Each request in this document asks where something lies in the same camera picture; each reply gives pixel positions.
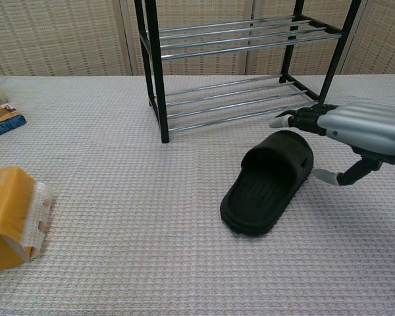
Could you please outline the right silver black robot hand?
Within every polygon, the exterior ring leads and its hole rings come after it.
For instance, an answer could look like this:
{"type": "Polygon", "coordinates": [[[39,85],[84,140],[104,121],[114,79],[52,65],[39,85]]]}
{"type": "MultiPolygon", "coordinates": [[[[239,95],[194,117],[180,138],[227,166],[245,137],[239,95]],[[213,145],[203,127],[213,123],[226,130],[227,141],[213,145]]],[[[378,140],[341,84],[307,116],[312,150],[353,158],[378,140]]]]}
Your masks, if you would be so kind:
{"type": "Polygon", "coordinates": [[[395,165],[395,107],[375,103],[318,104],[287,110],[270,121],[271,128],[297,128],[351,147],[361,159],[346,172],[314,169],[313,175],[335,186],[349,186],[395,165]]]}

